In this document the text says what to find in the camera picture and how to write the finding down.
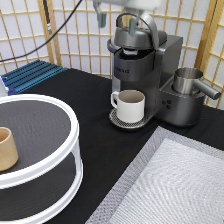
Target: black countertop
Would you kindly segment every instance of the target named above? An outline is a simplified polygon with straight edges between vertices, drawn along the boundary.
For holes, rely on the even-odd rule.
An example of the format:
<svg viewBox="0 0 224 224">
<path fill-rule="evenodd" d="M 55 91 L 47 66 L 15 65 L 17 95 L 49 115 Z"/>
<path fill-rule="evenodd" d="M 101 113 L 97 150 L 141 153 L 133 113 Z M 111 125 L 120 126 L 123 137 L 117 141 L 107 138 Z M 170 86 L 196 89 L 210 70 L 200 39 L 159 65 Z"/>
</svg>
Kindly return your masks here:
<svg viewBox="0 0 224 224">
<path fill-rule="evenodd" d="M 224 111 L 207 106 L 191 128 L 153 119 L 137 132 L 116 129 L 109 121 L 111 85 L 109 79 L 70 69 L 23 92 L 64 101 L 80 124 L 83 181 L 72 202 L 48 223 L 85 223 L 158 126 L 224 150 Z"/>
</svg>

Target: coffee machine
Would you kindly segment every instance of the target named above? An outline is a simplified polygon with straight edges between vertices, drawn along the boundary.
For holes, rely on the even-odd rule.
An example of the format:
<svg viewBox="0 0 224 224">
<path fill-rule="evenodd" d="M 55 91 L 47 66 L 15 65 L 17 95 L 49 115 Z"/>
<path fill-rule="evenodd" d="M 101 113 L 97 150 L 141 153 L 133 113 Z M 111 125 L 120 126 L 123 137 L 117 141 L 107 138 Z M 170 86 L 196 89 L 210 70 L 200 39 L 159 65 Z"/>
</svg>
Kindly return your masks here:
<svg viewBox="0 0 224 224">
<path fill-rule="evenodd" d="M 108 49 L 113 53 L 112 90 L 142 92 L 145 95 L 145 118 L 137 126 L 128 125 L 119 121 L 112 111 L 110 120 L 129 130 L 144 126 L 152 117 L 179 127 L 195 125 L 200 119 L 207 92 L 199 88 L 194 93 L 183 94 L 173 88 L 183 38 L 158 31 L 153 18 L 146 13 L 139 18 L 144 28 L 136 26 L 131 34 L 130 27 L 125 27 L 122 22 L 122 17 L 127 15 L 137 17 L 131 13 L 119 15 L 114 39 L 108 41 Z M 213 99 L 220 96 L 210 86 L 206 88 Z"/>
</svg>

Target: beige cup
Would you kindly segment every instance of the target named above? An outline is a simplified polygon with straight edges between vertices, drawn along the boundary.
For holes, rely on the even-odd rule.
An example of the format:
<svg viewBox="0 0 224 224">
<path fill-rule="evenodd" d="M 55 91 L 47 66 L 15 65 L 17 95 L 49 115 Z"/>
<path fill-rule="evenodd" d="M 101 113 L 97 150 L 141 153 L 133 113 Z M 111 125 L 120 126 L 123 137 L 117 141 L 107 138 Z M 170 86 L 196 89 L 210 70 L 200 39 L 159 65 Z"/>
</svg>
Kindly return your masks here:
<svg viewBox="0 0 224 224">
<path fill-rule="evenodd" d="M 11 130 L 0 127 L 0 171 L 12 167 L 18 158 L 17 148 Z"/>
</svg>

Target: coffee cup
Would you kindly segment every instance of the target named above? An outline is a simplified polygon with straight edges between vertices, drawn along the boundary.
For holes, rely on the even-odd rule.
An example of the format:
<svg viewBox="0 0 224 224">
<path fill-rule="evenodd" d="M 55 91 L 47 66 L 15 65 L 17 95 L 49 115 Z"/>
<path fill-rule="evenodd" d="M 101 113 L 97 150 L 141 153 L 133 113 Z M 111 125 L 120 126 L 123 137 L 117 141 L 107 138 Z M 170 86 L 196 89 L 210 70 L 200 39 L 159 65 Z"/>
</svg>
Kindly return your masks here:
<svg viewBox="0 0 224 224">
<path fill-rule="evenodd" d="M 11 130 L 0 127 L 0 171 L 12 167 L 18 158 L 17 148 Z"/>
<path fill-rule="evenodd" d="M 124 90 L 111 94 L 111 104 L 117 109 L 117 117 L 125 123 L 136 123 L 144 117 L 145 96 L 136 90 Z"/>
</svg>

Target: cable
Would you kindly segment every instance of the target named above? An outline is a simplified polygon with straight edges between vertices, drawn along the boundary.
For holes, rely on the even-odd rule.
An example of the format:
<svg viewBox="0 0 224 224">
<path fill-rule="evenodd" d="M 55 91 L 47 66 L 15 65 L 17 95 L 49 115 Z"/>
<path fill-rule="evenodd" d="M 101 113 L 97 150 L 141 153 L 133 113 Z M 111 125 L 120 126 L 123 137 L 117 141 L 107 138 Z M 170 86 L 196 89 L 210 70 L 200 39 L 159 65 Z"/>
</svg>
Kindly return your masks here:
<svg viewBox="0 0 224 224">
<path fill-rule="evenodd" d="M 79 7 L 79 5 L 81 4 L 83 0 L 80 0 L 78 2 L 78 4 L 75 6 L 75 8 L 72 10 L 71 14 L 69 15 L 69 17 L 65 20 L 65 22 L 61 25 L 61 27 L 51 36 L 51 38 L 49 40 L 47 40 L 45 43 L 43 43 L 42 45 L 40 45 L 39 47 L 37 47 L 36 49 L 30 51 L 29 53 L 27 54 L 24 54 L 24 55 L 21 55 L 21 56 L 17 56 L 17 57 L 14 57 L 14 58 L 7 58 L 7 59 L 4 59 L 4 60 L 1 60 L 1 62 L 5 62 L 5 61 L 10 61 L 10 60 L 15 60 L 15 59 L 18 59 L 18 58 L 23 58 L 23 57 L 26 57 L 30 54 L 32 54 L 33 52 L 35 51 L 38 51 L 40 48 L 42 48 L 43 46 L 45 46 L 46 44 L 48 44 L 57 34 L 58 32 L 60 32 L 60 30 L 66 25 L 66 23 L 70 20 L 70 18 L 72 17 L 72 15 L 75 13 L 76 9 Z"/>
</svg>

